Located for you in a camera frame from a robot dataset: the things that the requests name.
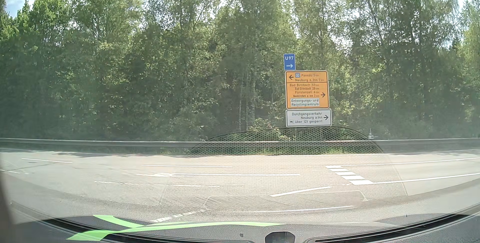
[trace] forest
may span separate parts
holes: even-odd
[[[26,0],[16,15],[6,2],[0,137],[285,128],[285,53],[328,71],[333,126],[480,135],[480,0]]]

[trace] asphalt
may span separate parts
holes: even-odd
[[[8,198],[55,217],[358,225],[451,213],[480,194],[480,150],[198,158],[0,150]]]

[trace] dashed line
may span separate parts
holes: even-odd
[[[171,220],[173,218],[180,218],[180,217],[183,217],[183,216],[193,215],[193,214],[207,212],[207,211],[210,211],[210,209],[199,209],[199,210],[185,212],[185,213],[181,213],[181,214],[175,214],[175,215],[171,215],[171,216],[168,216],[168,217],[163,217],[163,218],[151,220],[151,222],[164,222],[164,221]]]
[[[22,160],[40,160],[40,159],[28,159],[28,158],[22,158]],[[71,161],[58,161],[58,160],[41,160],[41,161],[51,161],[51,162],[72,163]]]
[[[335,172],[337,175],[343,177],[344,179],[350,181],[354,185],[367,185],[371,184],[370,180],[364,180],[362,176],[359,176],[353,172],[348,171],[343,168],[341,165],[326,165],[330,171]]]
[[[342,176],[346,180],[352,180],[352,179],[365,179],[359,175],[354,175],[354,176]]]
[[[355,173],[353,173],[353,172],[336,172],[335,174],[337,174],[337,175],[354,175]]]

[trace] metal guardrail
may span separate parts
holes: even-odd
[[[436,150],[480,149],[480,138],[405,139],[405,140],[339,140],[339,141],[255,141],[255,142],[209,142],[209,141],[102,141],[102,140],[55,140],[0,138],[0,142],[37,145],[109,146],[109,147],[321,147],[332,145],[355,146],[375,143],[383,152],[419,152]]]

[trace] lane marking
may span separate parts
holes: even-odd
[[[353,185],[369,185],[373,184],[370,180],[352,180],[350,181]]]
[[[371,165],[394,165],[394,164],[412,164],[412,163],[428,163],[428,162],[442,162],[442,161],[456,161],[456,160],[475,160],[480,159],[480,157],[475,158],[464,158],[464,159],[453,159],[453,160],[429,160],[429,161],[412,161],[412,162],[391,162],[391,163],[373,163],[373,164],[348,164],[348,165],[333,165],[335,167],[344,167],[344,166],[371,166]]]
[[[328,189],[328,188],[331,188],[331,186],[319,187],[319,188],[312,188],[312,189],[305,189],[305,190],[300,190],[300,191],[292,191],[292,192],[287,192],[287,193],[270,195],[270,197],[279,197],[279,196],[284,196],[284,195],[291,195],[291,194],[297,194],[297,193],[308,192],[308,191],[315,191],[315,190],[321,190],[321,189]]]
[[[168,184],[153,184],[153,183],[125,183],[125,182],[108,182],[108,181],[93,181],[93,183],[104,183],[104,184],[118,184],[118,185],[145,185],[145,186],[175,186],[175,187],[220,187],[220,185],[168,185]]]
[[[135,175],[154,176],[154,177],[195,177],[195,175],[179,175],[179,174],[171,174],[171,173],[156,173],[153,175],[149,175],[149,174],[135,174]]]
[[[22,158],[22,160],[40,160],[40,159],[28,159],[28,158]],[[59,160],[41,160],[41,161],[51,161],[51,162],[72,163],[71,161],[59,161]]]
[[[367,185],[371,184],[370,180],[362,180],[365,179],[362,176],[359,176],[353,172],[348,171],[347,169],[342,168],[342,165],[326,165],[329,170],[335,172],[335,171],[345,171],[345,172],[335,172],[335,174],[343,177],[343,179],[348,180],[350,183],[354,185]]]
[[[142,164],[142,166],[161,166],[161,167],[223,167],[231,168],[233,166],[208,166],[208,165],[156,165],[156,164]]]
[[[355,173],[353,173],[353,172],[336,172],[335,174],[337,174],[337,175],[354,175]]]
[[[354,175],[354,176],[342,176],[346,180],[353,180],[353,179],[365,179],[359,175]]]
[[[7,170],[3,170],[3,169],[0,169],[0,172],[10,172],[10,173],[16,173],[16,174],[19,174],[19,172],[15,172],[15,171],[7,171]]]
[[[351,181],[351,183],[353,183],[354,185],[387,184],[387,183],[401,183],[401,182],[424,181],[424,180],[434,180],[434,179],[443,179],[443,178],[454,178],[454,177],[471,176],[471,175],[480,175],[480,173],[454,175],[454,176],[440,176],[440,177],[420,178],[420,179],[408,179],[408,180],[398,180],[398,181],[385,181],[385,182],[371,182],[369,180],[365,180],[365,182],[362,183],[361,181],[364,181],[364,180],[359,180],[359,182]]]
[[[175,214],[175,215],[171,215],[171,216],[168,216],[168,217],[163,217],[163,218],[151,220],[151,222],[163,222],[163,221],[171,220],[173,218],[180,218],[180,217],[183,217],[183,216],[193,215],[193,214],[207,212],[207,211],[210,211],[210,209],[198,209],[198,210],[195,210],[195,211]]]
[[[214,176],[299,176],[300,174],[191,174],[191,173],[175,173],[175,175],[214,175]]]
[[[351,207],[353,206],[342,206],[342,207],[321,208],[321,209],[344,209],[344,208],[351,208]],[[268,213],[268,212],[308,211],[308,210],[321,210],[321,209],[267,210],[267,211],[249,211],[249,212]]]

